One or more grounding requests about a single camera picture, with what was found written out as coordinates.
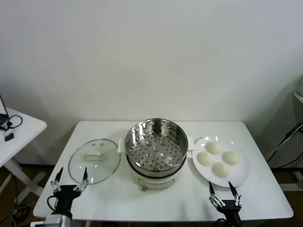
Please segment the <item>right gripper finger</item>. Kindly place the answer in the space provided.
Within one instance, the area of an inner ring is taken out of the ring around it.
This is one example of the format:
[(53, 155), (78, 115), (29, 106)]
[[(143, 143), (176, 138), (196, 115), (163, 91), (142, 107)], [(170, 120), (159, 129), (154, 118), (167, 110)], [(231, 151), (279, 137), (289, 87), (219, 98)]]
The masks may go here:
[(233, 186), (233, 184), (229, 181), (229, 187), (230, 190), (234, 196), (234, 201), (236, 206), (241, 206), (241, 195), (238, 194), (236, 188)]
[(210, 192), (209, 200), (213, 204), (214, 207), (224, 207), (225, 206), (225, 203), (216, 196), (211, 182), (209, 182), (209, 192)]

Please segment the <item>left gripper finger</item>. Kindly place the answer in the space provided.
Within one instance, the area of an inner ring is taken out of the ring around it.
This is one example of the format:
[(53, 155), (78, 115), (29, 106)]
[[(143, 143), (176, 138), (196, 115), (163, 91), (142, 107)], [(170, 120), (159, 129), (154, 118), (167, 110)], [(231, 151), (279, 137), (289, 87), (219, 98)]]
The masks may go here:
[(62, 172), (63, 172), (63, 167), (60, 169), (60, 171), (56, 174), (55, 180), (51, 181), (51, 186), (53, 188), (53, 192), (59, 192), (61, 191), (61, 187), (60, 187), (60, 178), (62, 176)]
[(87, 168), (85, 168), (82, 181), (76, 185), (73, 190), (76, 192), (83, 192), (89, 184)]

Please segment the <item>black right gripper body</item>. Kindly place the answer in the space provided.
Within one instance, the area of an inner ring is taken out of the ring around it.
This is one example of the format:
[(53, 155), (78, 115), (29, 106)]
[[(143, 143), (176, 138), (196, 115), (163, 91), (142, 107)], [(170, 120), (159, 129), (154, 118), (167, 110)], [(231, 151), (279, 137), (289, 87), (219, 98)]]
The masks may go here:
[(233, 200), (223, 200), (224, 206), (218, 207), (218, 211), (225, 216), (225, 219), (230, 227), (241, 227), (242, 220), (239, 216), (241, 206), (236, 206)]

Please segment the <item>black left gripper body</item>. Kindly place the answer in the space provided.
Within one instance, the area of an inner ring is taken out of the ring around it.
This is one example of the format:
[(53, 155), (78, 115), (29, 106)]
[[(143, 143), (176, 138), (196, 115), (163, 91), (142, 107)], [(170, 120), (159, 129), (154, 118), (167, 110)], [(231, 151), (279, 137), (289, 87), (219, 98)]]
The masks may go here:
[(75, 187), (76, 185), (62, 185), (59, 192), (53, 193), (57, 199), (57, 205), (52, 214), (72, 217), (71, 207), (73, 200), (80, 197), (80, 191), (73, 190)]

